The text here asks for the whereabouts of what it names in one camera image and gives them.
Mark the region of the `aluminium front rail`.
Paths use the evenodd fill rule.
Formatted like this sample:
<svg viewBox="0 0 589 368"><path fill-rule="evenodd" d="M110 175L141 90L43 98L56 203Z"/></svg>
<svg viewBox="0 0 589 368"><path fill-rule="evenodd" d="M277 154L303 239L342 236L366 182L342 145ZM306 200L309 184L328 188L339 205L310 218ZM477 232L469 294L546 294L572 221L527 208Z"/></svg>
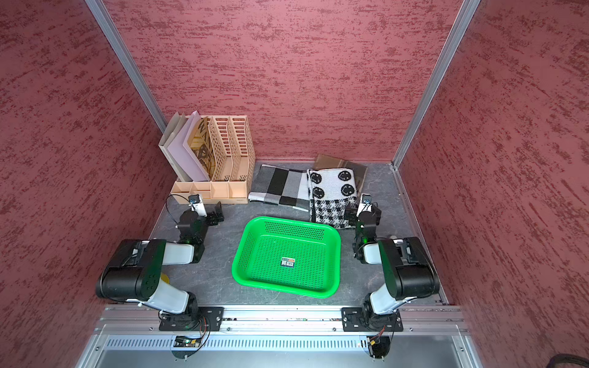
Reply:
<svg viewBox="0 0 589 368"><path fill-rule="evenodd" d="M329 305L227 305L202 312L208 328L196 332L214 335L325 336L347 334L375 336L381 331L403 336L469 336L457 306L406 305L383 323L371 327L360 308Z"/></svg>

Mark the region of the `beige wooden file organizer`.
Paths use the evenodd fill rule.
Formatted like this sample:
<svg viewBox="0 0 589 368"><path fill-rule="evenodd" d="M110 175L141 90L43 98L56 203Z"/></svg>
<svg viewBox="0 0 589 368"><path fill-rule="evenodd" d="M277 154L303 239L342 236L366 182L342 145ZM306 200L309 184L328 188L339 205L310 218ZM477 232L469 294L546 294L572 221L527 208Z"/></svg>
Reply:
<svg viewBox="0 0 589 368"><path fill-rule="evenodd" d="M210 119L216 161L213 178L209 182L181 182L177 179L170 193L179 204L187 204L188 197L193 194L200 194L206 204L247 204L256 163L248 117L201 117Z"/></svg>

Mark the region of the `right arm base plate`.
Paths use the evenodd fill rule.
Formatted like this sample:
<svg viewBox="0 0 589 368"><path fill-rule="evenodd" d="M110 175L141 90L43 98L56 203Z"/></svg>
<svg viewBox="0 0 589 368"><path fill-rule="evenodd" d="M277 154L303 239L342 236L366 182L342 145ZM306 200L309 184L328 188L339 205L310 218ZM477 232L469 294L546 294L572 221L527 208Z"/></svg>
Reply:
<svg viewBox="0 0 589 368"><path fill-rule="evenodd" d="M345 332L397 333L403 331L403 322L398 311L380 315L363 308L342 308L341 320Z"/></svg>

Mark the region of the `brown plaid scarf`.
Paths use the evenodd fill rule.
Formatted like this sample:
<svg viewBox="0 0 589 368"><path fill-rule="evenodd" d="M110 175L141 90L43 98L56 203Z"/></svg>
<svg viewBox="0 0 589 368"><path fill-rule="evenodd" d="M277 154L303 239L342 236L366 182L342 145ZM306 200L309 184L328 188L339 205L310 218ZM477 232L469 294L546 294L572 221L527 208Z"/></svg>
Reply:
<svg viewBox="0 0 589 368"><path fill-rule="evenodd" d="M327 156L323 154L319 154L314 161L314 165L312 167L314 170L326 170L326 169L340 169L346 168L350 169L354 173L354 180L355 185L358 192L361 192L364 186L364 181L366 179L366 175L368 172L368 167L354 163L351 161L346 161L344 159L335 158L332 156Z"/></svg>

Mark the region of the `label sticker in basket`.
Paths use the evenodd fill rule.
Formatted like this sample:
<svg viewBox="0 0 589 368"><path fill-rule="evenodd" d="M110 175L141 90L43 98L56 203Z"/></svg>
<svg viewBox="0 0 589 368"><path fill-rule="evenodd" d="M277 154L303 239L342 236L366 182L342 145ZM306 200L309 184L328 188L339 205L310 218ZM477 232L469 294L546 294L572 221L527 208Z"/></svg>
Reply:
<svg viewBox="0 0 589 368"><path fill-rule="evenodd" d="M282 258L281 259L281 266L286 267L286 268L293 268L295 266L295 259Z"/></svg>

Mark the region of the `beige folder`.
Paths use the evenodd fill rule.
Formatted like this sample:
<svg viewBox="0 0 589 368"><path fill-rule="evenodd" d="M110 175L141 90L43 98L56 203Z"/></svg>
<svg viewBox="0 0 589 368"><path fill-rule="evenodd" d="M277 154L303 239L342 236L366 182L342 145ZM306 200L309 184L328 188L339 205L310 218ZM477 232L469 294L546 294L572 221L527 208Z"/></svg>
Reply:
<svg viewBox="0 0 589 368"><path fill-rule="evenodd" d="M190 182L192 180L188 173L181 167L179 160L175 157L175 154L178 151L177 144L179 143L179 134L184 128L187 120L187 116L176 112L167 124L164 134L158 143L158 147L171 165L173 171L176 173L177 179L182 182Z"/></svg>

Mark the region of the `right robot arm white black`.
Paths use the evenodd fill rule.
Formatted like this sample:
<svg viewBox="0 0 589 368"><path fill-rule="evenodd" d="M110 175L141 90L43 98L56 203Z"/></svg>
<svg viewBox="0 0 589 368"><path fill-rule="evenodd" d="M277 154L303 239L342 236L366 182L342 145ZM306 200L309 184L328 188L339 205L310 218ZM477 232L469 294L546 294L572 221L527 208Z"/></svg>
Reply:
<svg viewBox="0 0 589 368"><path fill-rule="evenodd" d="M377 235L381 211L374 204L349 205L345 224L355 230L354 257L365 265L381 265L384 284L367 295L360 323L374 331L397 318L400 307L440 291L439 276L419 238Z"/></svg>

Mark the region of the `white black smiley scarf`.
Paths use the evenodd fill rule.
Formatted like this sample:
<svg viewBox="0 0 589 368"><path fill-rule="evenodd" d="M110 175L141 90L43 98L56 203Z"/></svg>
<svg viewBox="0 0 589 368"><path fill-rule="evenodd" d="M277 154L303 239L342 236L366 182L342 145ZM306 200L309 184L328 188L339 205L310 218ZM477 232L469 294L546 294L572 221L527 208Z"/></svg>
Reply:
<svg viewBox="0 0 589 368"><path fill-rule="evenodd" d="M339 168L308 170L307 173L311 222L335 229L350 228L345 211L357 202L353 171Z"/></svg>

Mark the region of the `grey black checked scarf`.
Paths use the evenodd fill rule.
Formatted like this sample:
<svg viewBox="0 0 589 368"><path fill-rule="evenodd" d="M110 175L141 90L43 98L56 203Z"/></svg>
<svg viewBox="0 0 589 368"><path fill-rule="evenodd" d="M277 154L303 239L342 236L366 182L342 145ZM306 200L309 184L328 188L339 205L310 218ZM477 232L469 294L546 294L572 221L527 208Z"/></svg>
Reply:
<svg viewBox="0 0 589 368"><path fill-rule="evenodd" d="M285 206L308 213L310 210L308 173L262 164L253 179L248 200Z"/></svg>

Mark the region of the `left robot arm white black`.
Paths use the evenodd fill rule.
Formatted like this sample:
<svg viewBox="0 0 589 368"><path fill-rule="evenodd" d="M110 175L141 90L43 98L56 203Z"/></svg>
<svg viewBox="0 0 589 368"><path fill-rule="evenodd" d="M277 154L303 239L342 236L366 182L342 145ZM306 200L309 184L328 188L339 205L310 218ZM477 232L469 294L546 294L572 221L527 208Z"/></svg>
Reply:
<svg viewBox="0 0 589 368"><path fill-rule="evenodd" d="M195 294L164 281L164 265L191 265L201 261L209 227L225 217L222 203L192 202L179 218L178 242L166 239L125 239L116 249L95 287L99 298L138 303L158 310L161 331L194 331L206 326Z"/></svg>

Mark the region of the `lilac folder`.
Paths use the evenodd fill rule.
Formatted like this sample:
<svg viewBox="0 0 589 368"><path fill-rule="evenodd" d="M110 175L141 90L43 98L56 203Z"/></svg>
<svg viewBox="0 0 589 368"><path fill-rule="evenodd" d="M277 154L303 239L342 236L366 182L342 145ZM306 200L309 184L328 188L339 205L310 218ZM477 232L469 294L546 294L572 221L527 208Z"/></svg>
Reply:
<svg viewBox="0 0 589 368"><path fill-rule="evenodd" d="M209 182L208 170L200 162L191 147L194 130L201 121L201 115L194 111L191 115L175 113L168 123L159 147L181 182Z"/></svg>

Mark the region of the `green plastic basket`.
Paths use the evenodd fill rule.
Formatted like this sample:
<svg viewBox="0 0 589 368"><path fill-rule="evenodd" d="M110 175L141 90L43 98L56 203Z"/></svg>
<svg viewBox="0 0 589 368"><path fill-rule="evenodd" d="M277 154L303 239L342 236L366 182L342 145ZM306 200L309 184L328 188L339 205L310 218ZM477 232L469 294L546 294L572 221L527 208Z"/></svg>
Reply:
<svg viewBox="0 0 589 368"><path fill-rule="evenodd" d="M329 298L341 282L341 236L329 225L257 217L244 228L232 275L246 287Z"/></svg>

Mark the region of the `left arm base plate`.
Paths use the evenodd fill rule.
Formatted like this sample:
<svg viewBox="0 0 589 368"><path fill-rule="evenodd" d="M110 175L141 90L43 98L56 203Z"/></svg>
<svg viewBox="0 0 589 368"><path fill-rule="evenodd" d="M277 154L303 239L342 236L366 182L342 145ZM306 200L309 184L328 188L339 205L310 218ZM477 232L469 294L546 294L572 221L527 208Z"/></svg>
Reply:
<svg viewBox="0 0 589 368"><path fill-rule="evenodd" d="M199 307L196 314L168 314L159 315L159 331L189 333L192 331L217 332L220 330L225 308Z"/></svg>

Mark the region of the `yellow patterned book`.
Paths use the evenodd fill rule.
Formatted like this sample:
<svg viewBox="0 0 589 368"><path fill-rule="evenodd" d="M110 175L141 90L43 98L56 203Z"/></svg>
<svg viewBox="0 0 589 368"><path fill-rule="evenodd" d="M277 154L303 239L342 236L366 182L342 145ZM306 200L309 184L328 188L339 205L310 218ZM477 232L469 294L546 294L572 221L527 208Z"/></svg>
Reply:
<svg viewBox="0 0 589 368"><path fill-rule="evenodd" d="M210 137L209 122L210 119L208 117L199 118L192 130L190 130L187 143L198 163L208 175L208 178L212 179L216 168L216 161Z"/></svg>

